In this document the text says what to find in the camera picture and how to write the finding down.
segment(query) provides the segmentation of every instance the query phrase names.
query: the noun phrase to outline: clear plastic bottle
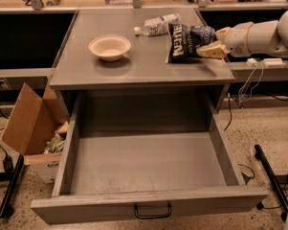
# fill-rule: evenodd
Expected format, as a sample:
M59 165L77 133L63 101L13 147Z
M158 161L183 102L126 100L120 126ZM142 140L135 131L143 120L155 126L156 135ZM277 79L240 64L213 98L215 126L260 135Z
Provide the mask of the clear plastic bottle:
M167 33L169 23L177 23L181 20L179 13L172 13L153 19L148 19L140 27L134 28L135 35L162 35Z

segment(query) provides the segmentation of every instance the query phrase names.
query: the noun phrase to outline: bowl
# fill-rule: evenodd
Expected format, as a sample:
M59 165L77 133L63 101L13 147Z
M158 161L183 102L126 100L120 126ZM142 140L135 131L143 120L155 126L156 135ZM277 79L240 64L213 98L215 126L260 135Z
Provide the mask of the bowl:
M110 34L95 38L88 48L95 56L105 61L115 61L129 51L131 43L123 36Z

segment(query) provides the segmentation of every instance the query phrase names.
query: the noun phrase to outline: black handle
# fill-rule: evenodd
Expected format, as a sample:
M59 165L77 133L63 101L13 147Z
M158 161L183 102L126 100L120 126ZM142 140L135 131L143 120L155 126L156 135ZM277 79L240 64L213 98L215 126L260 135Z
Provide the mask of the black handle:
M168 211L163 215L146 215L146 216L143 216L143 215L139 214L139 211L138 211L139 207L137 205L135 205L134 213L135 213L136 218L138 218L138 219L166 219L166 218L171 216L171 205L168 204L167 207L168 207Z

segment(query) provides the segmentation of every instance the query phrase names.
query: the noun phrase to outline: black metal leg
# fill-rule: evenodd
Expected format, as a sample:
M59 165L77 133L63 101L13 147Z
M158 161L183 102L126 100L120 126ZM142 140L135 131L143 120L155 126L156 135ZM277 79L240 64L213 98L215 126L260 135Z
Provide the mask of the black metal leg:
M288 214L288 199L287 199L284 191L281 189L281 187L277 181L277 177L275 176L275 174L274 174L263 150L261 149L260 145L255 145L255 150L256 150L255 158L257 158L258 160L261 161L261 163L265 169L265 172L267 173L267 175L268 175L268 177L269 177L269 179L270 179L270 181L274 187L274 190L277 193L277 197L281 203L281 206L284 209L284 212L281 214L281 217L283 220L286 220L287 214ZM263 208L262 203L259 203L257 205L257 208L258 209Z
M0 219L9 218L14 212L13 208L11 207L11 197L16 187L19 174L23 168L23 164L24 164L24 158L22 155L19 155L15 170L13 172L13 176L10 180L8 189L4 195L4 198L0 207Z

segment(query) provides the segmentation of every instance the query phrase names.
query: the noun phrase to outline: floor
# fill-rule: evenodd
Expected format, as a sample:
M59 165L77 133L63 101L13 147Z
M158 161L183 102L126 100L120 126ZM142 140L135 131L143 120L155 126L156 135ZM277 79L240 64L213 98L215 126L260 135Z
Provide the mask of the floor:
M219 113L223 127L230 120L228 101L225 101ZM254 145L260 144L276 174L288 173L288 102L274 98L253 98L240 108L231 101L233 119L226 132L230 149L236 163L251 167L255 178L248 183L249 187L265 187L270 194L263 203L266 207L278 206L279 203L272 191L271 183L263 171L261 163L255 159ZM2 110L9 115L11 106L2 106ZM6 119L0 115L0 128L5 126ZM13 163L17 161L17 153L9 150ZM2 159L4 152L0 149L0 172L3 171ZM252 172L240 165L240 170ZM0 205L6 191L7 183L0 183ZM16 196L12 199L15 210L10 218L0 219L0 229L282 229L280 218L281 209L257 210L238 214L219 214L210 216L196 216L183 218L167 218L154 220L130 220L98 223L81 223L66 225L47 225L31 209L31 201L35 198L51 196L53 185L44 184L38 174L30 166L21 174L21 181L16 188Z

